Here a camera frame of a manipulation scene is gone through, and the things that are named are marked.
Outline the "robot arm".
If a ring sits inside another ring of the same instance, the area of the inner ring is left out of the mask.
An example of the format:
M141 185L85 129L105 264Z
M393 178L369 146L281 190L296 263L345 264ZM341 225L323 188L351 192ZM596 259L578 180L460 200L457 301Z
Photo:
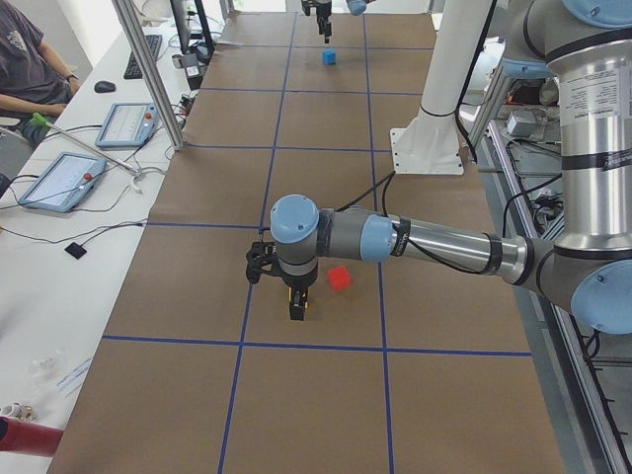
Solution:
M332 36L332 25L330 17L332 15L331 1L313 1L316 10L317 25L319 34L323 36L324 43L329 43ZM368 1L364 0L347 0L347 6L352 15L360 15L366 10Z
M290 314L322 257L434 261L523 286L607 334L631 330L631 5L513 1L506 60L539 60L558 78L564 229L552 241L500 238L364 209L280 198L271 233Z

